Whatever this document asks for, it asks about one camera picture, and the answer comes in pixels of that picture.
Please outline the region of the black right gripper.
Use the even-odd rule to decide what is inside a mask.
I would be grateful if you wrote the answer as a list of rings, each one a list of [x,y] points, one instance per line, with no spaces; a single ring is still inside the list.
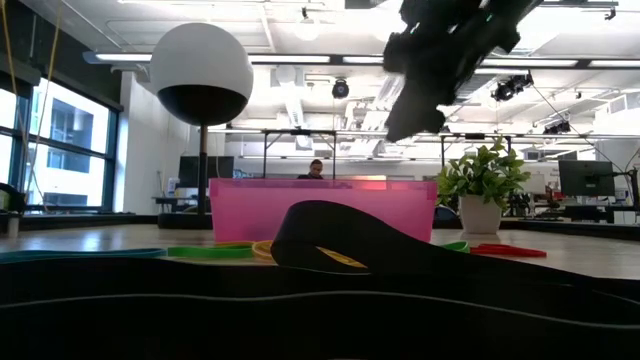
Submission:
[[[405,84],[386,120],[386,140],[438,133],[439,104],[450,105],[479,63],[520,41],[521,0],[402,0],[405,28],[389,36],[383,68]]]

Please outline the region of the wide black rubber band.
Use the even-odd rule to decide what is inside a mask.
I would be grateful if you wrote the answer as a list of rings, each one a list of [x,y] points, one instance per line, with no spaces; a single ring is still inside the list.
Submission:
[[[271,253],[0,264],[0,360],[640,360],[638,280],[455,252],[325,201],[291,206]]]

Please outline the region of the yellow rubber band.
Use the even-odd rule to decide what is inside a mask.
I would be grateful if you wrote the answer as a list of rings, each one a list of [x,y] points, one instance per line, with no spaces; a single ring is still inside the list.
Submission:
[[[228,248],[228,247],[234,248],[234,249],[250,248],[252,250],[253,257],[255,259],[263,262],[274,263],[275,260],[273,259],[271,254],[271,246],[272,246],[271,240],[223,242],[223,243],[217,244],[217,247],[222,247],[222,248]]]
[[[358,262],[358,261],[356,261],[356,260],[354,260],[354,259],[352,259],[350,257],[344,256],[344,255],[342,255],[340,253],[337,253],[337,252],[334,252],[334,251],[331,251],[331,250],[328,250],[328,249],[325,249],[325,248],[321,248],[321,247],[319,247],[319,250],[322,251],[325,255],[331,257],[332,259],[338,261],[341,264],[348,265],[348,266],[355,267],[355,268],[366,269],[365,265],[363,265],[362,263],[360,263],[360,262]]]

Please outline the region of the red rubber band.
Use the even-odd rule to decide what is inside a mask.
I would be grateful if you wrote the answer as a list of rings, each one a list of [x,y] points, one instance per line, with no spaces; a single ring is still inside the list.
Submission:
[[[545,251],[515,247],[503,244],[480,244],[470,249],[471,254],[506,256],[506,257],[526,257],[526,258],[546,258]]]

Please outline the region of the green rubber band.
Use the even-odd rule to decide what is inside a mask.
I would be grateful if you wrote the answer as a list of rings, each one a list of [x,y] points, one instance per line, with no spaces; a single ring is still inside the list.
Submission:
[[[249,245],[232,245],[221,247],[170,247],[169,257],[199,259],[246,259],[253,257]]]

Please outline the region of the large teal-grey rubber band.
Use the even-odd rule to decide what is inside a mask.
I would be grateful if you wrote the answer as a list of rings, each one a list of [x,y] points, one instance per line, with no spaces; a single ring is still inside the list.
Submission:
[[[21,250],[0,253],[0,264],[28,262],[45,259],[62,258],[99,258],[99,257],[125,257],[125,258],[160,258],[168,255],[168,251],[162,248],[142,248],[111,251],[55,251],[55,250]]]

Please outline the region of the pink translucent plastic bin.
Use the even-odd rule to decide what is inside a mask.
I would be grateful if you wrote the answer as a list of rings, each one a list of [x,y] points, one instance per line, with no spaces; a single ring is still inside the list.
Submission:
[[[289,207],[307,200],[356,208],[428,242],[437,190],[424,181],[212,178],[209,198],[218,242],[272,240]]]

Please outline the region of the small potted green plant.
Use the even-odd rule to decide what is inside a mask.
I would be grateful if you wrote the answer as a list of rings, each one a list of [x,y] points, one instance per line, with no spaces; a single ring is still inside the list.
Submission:
[[[463,230],[471,235],[495,235],[507,208],[508,197],[530,178],[524,161],[508,150],[502,137],[475,154],[452,159],[436,177],[437,204],[457,203]]]

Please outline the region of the black track spotlights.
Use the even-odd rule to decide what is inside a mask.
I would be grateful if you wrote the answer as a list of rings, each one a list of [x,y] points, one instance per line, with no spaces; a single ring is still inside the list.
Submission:
[[[500,81],[496,89],[492,91],[491,97],[497,102],[509,101],[533,84],[534,81],[530,72],[513,75],[504,81]]]

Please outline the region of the person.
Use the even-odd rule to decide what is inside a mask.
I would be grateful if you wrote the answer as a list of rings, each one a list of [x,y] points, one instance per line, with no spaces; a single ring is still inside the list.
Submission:
[[[298,176],[298,179],[319,179],[322,180],[323,163],[319,159],[314,159],[309,165],[309,171],[306,174]]]

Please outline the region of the black workstation stand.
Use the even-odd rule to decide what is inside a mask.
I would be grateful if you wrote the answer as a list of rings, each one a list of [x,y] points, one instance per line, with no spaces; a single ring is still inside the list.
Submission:
[[[268,153],[268,148],[274,142],[277,142],[277,140],[280,138],[281,135],[287,134],[287,135],[291,135],[291,136],[312,136],[312,135],[317,135],[321,139],[323,139],[328,144],[329,148],[333,151],[333,154],[332,154],[332,166],[333,166],[332,179],[335,180],[335,178],[336,178],[336,169],[335,169],[335,165],[336,165],[336,147],[337,147],[337,140],[338,140],[337,131],[335,131],[335,130],[314,130],[314,129],[294,128],[294,129],[262,129],[262,130],[259,130],[259,133],[261,133],[264,136],[263,156],[262,156],[262,178],[266,178],[267,177],[267,153]],[[278,138],[274,139],[273,142],[269,143],[268,142],[268,137],[271,134],[277,134]],[[333,142],[329,143],[324,138],[325,135],[326,136],[331,136],[333,138]]]

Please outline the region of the ceiling light strip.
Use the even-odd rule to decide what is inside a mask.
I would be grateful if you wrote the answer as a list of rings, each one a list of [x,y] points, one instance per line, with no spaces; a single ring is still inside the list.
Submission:
[[[89,64],[149,64],[151,53],[83,53]],[[277,53],[250,54],[254,65],[328,65],[328,66],[381,66],[381,55],[292,55]],[[544,58],[544,57],[489,57],[479,68],[504,69],[575,69],[575,70],[640,70],[640,58]]]

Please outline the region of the black computer monitor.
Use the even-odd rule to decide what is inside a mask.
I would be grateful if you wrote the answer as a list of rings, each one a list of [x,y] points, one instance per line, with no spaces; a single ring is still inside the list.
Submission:
[[[558,162],[560,189],[565,196],[614,196],[611,162],[562,160]]]
[[[232,178],[234,170],[232,156],[209,156],[207,159],[207,178]],[[179,162],[179,186],[181,188],[197,188],[199,182],[200,158],[198,156],[182,156]]]

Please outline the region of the white globe lamp black base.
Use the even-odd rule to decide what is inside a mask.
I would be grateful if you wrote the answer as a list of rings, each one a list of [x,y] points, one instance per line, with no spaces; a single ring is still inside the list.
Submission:
[[[156,97],[177,119],[199,128],[197,210],[162,213],[163,229],[210,230],[206,211],[208,128],[226,124],[246,107],[254,73],[243,45],[231,33],[209,23],[186,23],[164,34],[154,47],[150,79]]]

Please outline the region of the large glass window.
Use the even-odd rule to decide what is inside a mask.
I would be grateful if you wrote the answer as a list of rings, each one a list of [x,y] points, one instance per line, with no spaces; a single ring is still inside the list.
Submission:
[[[0,82],[0,183],[23,192],[29,210],[109,207],[117,113],[42,78],[28,88]]]

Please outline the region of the silver ceiling duct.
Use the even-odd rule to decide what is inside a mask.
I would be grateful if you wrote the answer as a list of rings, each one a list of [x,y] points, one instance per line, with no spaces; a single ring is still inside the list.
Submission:
[[[486,95],[495,83],[493,74],[475,74],[464,83],[456,94],[455,104],[471,101],[479,95]]]

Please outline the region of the black metal table frame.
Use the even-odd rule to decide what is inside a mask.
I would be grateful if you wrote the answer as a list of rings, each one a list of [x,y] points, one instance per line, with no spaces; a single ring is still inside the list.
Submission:
[[[22,231],[100,227],[115,225],[156,225],[157,215],[132,214],[73,214],[73,215],[29,215],[19,221]],[[522,230],[554,234],[586,236],[640,242],[640,226],[596,224],[579,222],[549,222],[515,220],[507,218],[500,230]]]

